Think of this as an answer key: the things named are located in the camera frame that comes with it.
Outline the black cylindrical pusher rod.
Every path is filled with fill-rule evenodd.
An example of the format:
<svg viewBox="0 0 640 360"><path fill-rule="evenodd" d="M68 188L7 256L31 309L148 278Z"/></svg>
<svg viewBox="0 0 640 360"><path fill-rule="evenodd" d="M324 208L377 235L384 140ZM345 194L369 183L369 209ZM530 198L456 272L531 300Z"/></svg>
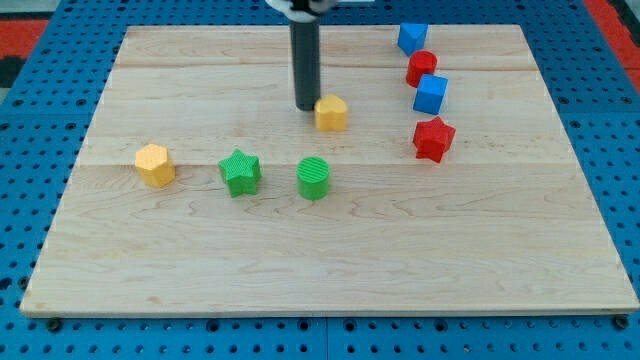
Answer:
<svg viewBox="0 0 640 360"><path fill-rule="evenodd" d="M319 21L289 24L295 105L312 111L321 96Z"/></svg>

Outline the white rod mount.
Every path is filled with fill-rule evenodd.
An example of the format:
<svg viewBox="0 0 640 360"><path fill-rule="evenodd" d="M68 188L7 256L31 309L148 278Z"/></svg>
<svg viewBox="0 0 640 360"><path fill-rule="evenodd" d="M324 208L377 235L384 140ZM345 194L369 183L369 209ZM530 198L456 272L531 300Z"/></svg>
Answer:
<svg viewBox="0 0 640 360"><path fill-rule="evenodd" d="M266 0L266 4L290 21L313 22L330 11L336 0Z"/></svg>

